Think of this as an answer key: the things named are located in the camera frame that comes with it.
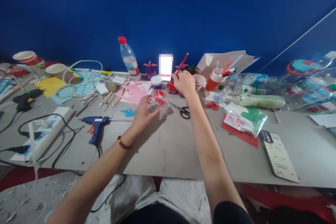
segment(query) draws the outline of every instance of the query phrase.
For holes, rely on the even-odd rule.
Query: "blue wall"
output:
[[[160,53],[174,54],[178,65],[186,52],[193,64],[205,52],[246,50],[261,56],[249,68],[258,71],[336,7],[336,0],[0,0],[0,7],[4,61],[32,50],[46,61],[94,59],[125,71],[117,41],[125,36],[139,65],[157,63]],[[336,12],[263,72],[281,74],[292,59],[336,50],[335,35]]]

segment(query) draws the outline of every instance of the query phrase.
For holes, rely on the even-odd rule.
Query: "plastic bag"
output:
[[[267,115],[254,106],[240,106],[230,103],[224,110],[227,113],[224,123],[239,131],[249,132],[255,137],[267,119]]]

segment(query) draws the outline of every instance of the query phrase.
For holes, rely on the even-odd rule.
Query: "yellow paper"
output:
[[[45,89],[43,94],[46,97],[50,97],[54,94],[56,94],[57,90],[60,89],[61,87],[65,86],[65,83],[58,79],[57,77],[48,77],[40,82],[35,82],[35,86],[39,89]]]

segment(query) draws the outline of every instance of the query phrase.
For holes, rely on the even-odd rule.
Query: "blue paper cutout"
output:
[[[124,112],[125,113],[125,116],[134,116],[135,115],[135,112],[136,112],[136,110],[132,110],[131,108],[129,109],[129,111],[128,110],[121,110],[121,112]]]

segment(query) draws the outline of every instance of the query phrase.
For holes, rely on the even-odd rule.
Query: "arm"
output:
[[[187,71],[173,75],[175,87],[185,96],[191,115],[198,158],[201,165],[205,190],[211,215],[222,201],[232,201],[244,210],[244,204],[233,184],[225,165],[222,152],[210,123],[195,91],[195,79]]]
[[[144,96],[129,129],[121,136],[121,141],[130,146],[135,137],[159,114],[160,109],[150,114],[147,110],[147,98]],[[50,216],[47,224],[84,223],[94,202],[115,175],[126,155],[116,141],[78,180],[63,202]]]

